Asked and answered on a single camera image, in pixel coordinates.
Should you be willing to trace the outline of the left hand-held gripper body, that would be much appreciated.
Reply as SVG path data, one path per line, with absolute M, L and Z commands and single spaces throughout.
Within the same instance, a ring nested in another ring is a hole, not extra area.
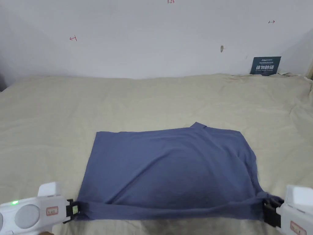
M 42 184 L 36 197 L 0 205 L 0 234 L 52 233 L 54 225 L 73 219 L 73 202 L 62 195 L 59 182 Z

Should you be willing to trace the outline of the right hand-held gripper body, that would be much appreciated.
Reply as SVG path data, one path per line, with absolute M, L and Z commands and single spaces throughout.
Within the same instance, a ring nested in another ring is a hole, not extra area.
M 288 185 L 281 207 L 264 207 L 264 222 L 283 235 L 312 235 L 313 189 Z

